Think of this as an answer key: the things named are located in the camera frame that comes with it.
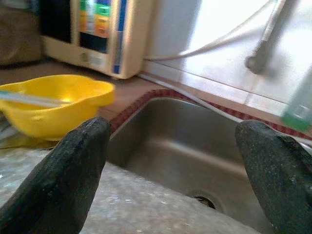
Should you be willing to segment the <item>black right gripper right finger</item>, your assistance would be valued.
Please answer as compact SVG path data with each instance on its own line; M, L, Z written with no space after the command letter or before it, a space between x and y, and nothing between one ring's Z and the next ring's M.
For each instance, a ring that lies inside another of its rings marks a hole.
M312 156L293 137L258 120L235 128L258 202L276 234L312 232Z

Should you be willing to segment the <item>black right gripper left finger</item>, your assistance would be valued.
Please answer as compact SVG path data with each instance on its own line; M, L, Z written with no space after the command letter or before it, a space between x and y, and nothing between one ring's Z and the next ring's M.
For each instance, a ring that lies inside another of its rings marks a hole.
M1 207L1 233L78 234L98 189L110 127L94 117L70 131Z

